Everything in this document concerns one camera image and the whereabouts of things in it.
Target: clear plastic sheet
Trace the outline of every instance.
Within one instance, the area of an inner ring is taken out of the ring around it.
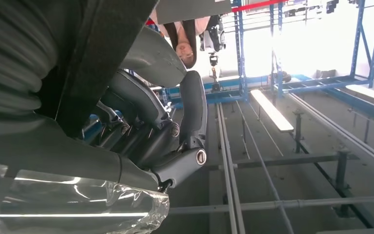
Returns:
[[[169,210],[167,194],[25,170],[5,201],[0,234],[147,234]]]

